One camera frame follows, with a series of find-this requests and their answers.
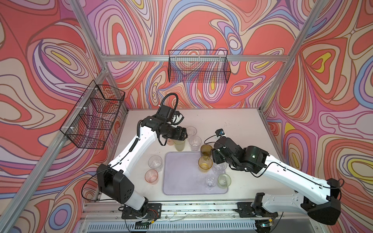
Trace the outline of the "olive amber textured cup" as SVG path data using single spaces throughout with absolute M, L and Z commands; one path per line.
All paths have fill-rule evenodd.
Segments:
M 213 148 L 209 144 L 203 144 L 200 148 L 201 157 L 203 157 L 203 156 L 211 157 L 212 156 L 212 150 L 213 150 Z

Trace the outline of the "clear faceted glass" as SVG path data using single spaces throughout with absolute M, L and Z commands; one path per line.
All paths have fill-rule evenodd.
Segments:
M 192 136 L 188 141 L 192 151 L 198 151 L 200 149 L 202 140 L 199 136 Z
M 220 164 L 214 163 L 213 166 L 212 166 L 212 171 L 216 175 L 224 174 L 225 170 L 227 169 L 227 167 L 228 167 L 228 164 L 225 163 L 225 162 L 224 163 L 220 163 Z

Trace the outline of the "clear tumbler back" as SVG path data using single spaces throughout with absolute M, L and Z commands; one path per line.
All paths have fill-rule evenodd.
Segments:
M 187 132 L 188 137 L 193 137 L 193 136 L 196 136 L 197 129 L 193 126 L 188 126 L 186 128 L 186 132 Z

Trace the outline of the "yellow smooth cup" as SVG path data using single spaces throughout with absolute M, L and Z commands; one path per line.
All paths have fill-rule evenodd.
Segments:
M 208 172 L 212 168 L 212 165 L 213 161 L 209 156 L 201 156 L 198 160 L 198 166 L 201 172 Z

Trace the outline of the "pale green textured cup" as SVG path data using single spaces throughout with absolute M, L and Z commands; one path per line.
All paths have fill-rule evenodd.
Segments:
M 225 173 L 220 174 L 218 176 L 218 182 L 217 185 L 219 188 L 225 189 L 228 188 L 231 185 L 231 177 Z

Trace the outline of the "small clear glass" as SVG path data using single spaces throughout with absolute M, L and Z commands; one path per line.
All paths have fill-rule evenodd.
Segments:
M 205 185 L 207 189 L 211 190 L 217 185 L 217 177 L 215 175 L 206 175 L 205 176 Z

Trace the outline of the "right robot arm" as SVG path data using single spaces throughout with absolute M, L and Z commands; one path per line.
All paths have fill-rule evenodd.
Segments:
M 259 147 L 242 148 L 225 136 L 213 143 L 212 157 L 216 164 L 225 162 L 232 170 L 249 172 L 256 178 L 271 178 L 296 192 L 280 196 L 258 193 L 258 202 L 252 205 L 253 210 L 305 214 L 324 225 L 335 225 L 341 215 L 339 196 L 344 184 L 342 180 L 313 177 L 281 162 Z

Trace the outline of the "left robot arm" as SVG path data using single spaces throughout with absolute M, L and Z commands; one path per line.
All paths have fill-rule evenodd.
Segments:
M 179 126 L 183 120 L 181 114 L 173 116 L 171 120 L 158 114 L 140 120 L 136 135 L 126 148 L 108 165 L 101 164 L 97 168 L 99 191 L 134 210 L 145 209 L 148 199 L 135 190 L 135 185 L 129 179 L 131 172 L 154 142 L 160 143 L 161 138 L 178 141 L 187 139 L 186 128 Z

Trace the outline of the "lavender plastic tray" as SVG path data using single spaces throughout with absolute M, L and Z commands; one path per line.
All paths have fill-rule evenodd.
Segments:
M 228 188 L 222 189 L 218 185 L 211 190 L 207 189 L 205 176 L 217 175 L 212 170 L 206 173 L 199 170 L 200 157 L 200 153 L 196 151 L 168 152 L 165 155 L 162 188 L 165 195 L 213 195 L 228 192 Z

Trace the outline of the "pink textured cup back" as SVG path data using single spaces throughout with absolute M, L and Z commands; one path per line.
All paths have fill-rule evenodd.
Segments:
M 170 146 L 173 146 L 174 145 L 174 141 L 171 140 L 171 139 L 168 139 L 167 140 L 167 144 L 170 145 Z

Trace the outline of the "tall pale green cup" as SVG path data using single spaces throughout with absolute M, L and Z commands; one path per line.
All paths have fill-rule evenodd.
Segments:
M 181 141 L 181 140 L 173 140 L 174 142 L 174 146 L 176 148 L 177 151 L 183 151 L 184 148 L 185 148 L 185 141 Z

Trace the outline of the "clear glass left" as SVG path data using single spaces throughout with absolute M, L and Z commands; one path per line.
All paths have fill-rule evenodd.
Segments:
M 148 166 L 152 170 L 156 170 L 157 172 L 161 172 L 163 168 L 163 160 L 160 156 L 154 155 L 148 160 Z

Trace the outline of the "pink cup front left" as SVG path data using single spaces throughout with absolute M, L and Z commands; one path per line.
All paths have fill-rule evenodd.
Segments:
M 149 184 L 156 184 L 158 182 L 158 172 L 156 170 L 148 170 L 145 173 L 144 179 Z

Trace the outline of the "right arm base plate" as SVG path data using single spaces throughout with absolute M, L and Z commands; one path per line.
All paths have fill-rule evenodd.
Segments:
M 239 214 L 241 218 L 244 217 L 268 217 L 268 218 L 277 218 L 277 212 L 269 212 L 265 210 L 262 204 L 254 202 L 238 202 L 237 209 L 235 211 Z

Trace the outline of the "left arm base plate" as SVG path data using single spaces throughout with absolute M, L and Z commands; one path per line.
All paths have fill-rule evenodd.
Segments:
M 149 203 L 145 209 L 135 210 L 132 207 L 125 205 L 122 208 L 122 219 L 145 219 L 145 220 L 157 220 L 161 217 L 162 204 L 161 203 Z

